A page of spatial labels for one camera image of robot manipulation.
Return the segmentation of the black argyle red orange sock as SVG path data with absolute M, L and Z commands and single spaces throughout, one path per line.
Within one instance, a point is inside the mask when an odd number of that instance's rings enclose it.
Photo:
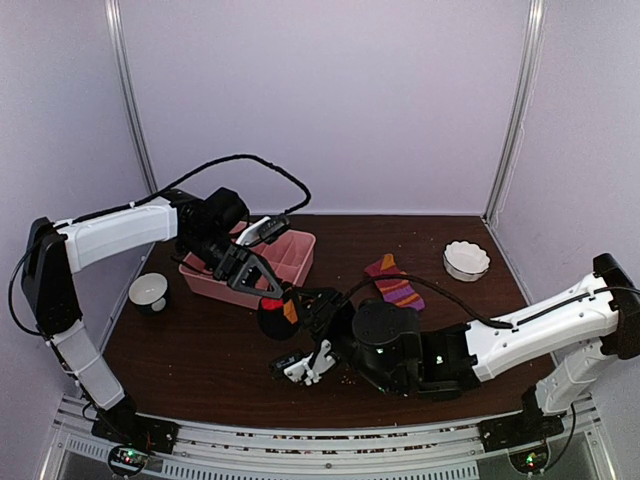
M 293 337 L 301 321 L 291 297 L 262 298 L 258 305 L 257 322 L 260 331 L 269 339 L 285 341 Z

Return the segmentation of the maroon orange purple striped sock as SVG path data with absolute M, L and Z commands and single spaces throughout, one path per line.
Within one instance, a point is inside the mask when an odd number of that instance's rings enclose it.
M 404 271 L 396 264 L 393 254 L 385 254 L 381 259 L 367 266 L 364 273 L 370 278 L 375 278 L 376 289 L 385 302 L 392 303 L 399 308 L 412 308 L 418 312 L 425 308 L 423 298 L 414 290 L 408 280 L 399 278 L 378 280 L 378 277 L 384 275 L 404 274 Z

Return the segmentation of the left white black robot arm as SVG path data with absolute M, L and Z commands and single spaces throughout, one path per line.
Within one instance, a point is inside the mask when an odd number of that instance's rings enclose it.
M 201 260 L 214 280 L 237 292 L 281 298 L 282 281 L 253 249 L 286 232 L 289 214 L 308 205 L 312 195 L 284 168 L 257 155 L 246 158 L 290 181 L 303 192 L 303 200 L 233 234 L 249 214 L 236 192 L 219 188 L 201 199 L 179 190 L 181 182 L 175 180 L 134 202 L 58 222 L 41 217 L 31 224 L 25 252 L 9 280 L 21 286 L 35 318 L 35 327 L 23 331 L 50 343 L 93 404 L 99 423 L 123 444 L 147 433 L 134 401 L 88 337 L 73 276 L 125 251 L 174 240 Z

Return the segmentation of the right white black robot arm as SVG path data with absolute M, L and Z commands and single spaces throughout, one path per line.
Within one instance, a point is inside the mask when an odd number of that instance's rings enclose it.
M 464 305 L 471 321 L 429 332 L 410 307 L 383 300 L 354 307 L 351 297 L 322 290 L 296 295 L 315 346 L 285 368 L 285 378 L 311 386 L 345 361 L 385 394 L 448 401 L 574 345 L 523 396 L 512 430 L 526 442 L 557 423 L 614 361 L 639 354 L 639 290 L 610 254 L 595 257 L 591 273 L 545 301 L 494 318 Z

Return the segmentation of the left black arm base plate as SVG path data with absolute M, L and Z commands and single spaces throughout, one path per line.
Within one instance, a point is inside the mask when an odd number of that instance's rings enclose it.
M 118 444 L 133 446 L 135 449 L 149 453 L 171 454 L 177 440 L 179 425 L 168 420 L 137 416 L 130 433 L 117 433 L 103 420 L 98 420 L 91 428 L 95 437 Z

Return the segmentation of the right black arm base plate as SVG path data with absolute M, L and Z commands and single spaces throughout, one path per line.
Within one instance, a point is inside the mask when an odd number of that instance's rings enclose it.
M 481 421 L 477 427 L 486 452 L 542 441 L 564 432 L 560 416 L 526 414 L 524 411 Z

